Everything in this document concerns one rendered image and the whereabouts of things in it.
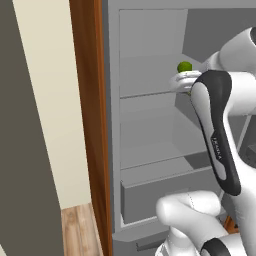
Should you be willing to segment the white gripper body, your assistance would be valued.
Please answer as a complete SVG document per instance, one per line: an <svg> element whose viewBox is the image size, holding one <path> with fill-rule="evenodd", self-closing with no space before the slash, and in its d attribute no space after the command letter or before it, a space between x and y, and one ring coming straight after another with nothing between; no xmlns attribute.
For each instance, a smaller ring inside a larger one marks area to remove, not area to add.
<svg viewBox="0 0 256 256"><path fill-rule="evenodd" d="M200 75L201 72L197 70L177 73L169 80L170 91L172 93L188 93Z"/></svg>

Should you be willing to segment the green lime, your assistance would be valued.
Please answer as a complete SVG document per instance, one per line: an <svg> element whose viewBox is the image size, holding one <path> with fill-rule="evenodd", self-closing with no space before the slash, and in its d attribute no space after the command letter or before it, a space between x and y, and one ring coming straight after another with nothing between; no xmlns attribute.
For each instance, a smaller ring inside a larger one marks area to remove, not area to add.
<svg viewBox="0 0 256 256"><path fill-rule="evenodd" d="M182 61L177 66L177 71L179 73L185 72L185 71L191 71L192 70L192 64L187 61Z"/></svg>

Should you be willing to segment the grey fridge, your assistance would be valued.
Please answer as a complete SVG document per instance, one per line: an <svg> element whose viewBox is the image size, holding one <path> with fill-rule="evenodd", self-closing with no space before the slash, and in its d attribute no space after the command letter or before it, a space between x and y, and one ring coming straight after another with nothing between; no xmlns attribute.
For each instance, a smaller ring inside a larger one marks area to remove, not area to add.
<svg viewBox="0 0 256 256"><path fill-rule="evenodd" d="M125 224L121 182L211 168L186 94L168 91L182 61L194 68L256 27L256 0L103 0L113 256L154 256L168 229L154 217Z"/></svg>

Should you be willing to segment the grey fridge crisper drawer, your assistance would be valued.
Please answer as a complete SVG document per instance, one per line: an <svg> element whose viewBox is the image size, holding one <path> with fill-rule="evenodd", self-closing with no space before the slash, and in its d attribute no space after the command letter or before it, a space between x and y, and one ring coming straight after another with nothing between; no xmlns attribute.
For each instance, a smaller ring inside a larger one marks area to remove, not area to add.
<svg viewBox="0 0 256 256"><path fill-rule="evenodd" d="M176 193L209 190L220 194L213 170L205 168L188 174L169 176L145 182L121 182L121 214L125 224L156 215L159 198Z"/></svg>

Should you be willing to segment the dark grey fridge door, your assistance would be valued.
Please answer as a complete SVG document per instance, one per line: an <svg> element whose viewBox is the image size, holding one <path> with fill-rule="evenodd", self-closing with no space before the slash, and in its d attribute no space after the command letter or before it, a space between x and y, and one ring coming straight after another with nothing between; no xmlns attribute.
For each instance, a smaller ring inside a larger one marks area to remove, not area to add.
<svg viewBox="0 0 256 256"><path fill-rule="evenodd" d="M64 256L61 214L12 0L0 0L0 245Z"/></svg>

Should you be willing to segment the brown wooden side panel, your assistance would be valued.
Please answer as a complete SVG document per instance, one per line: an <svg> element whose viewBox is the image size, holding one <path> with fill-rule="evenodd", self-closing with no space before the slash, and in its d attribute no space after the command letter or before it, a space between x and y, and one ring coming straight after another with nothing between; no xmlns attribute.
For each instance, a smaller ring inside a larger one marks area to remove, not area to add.
<svg viewBox="0 0 256 256"><path fill-rule="evenodd" d="M69 2L92 206L103 255L112 256L102 0Z"/></svg>

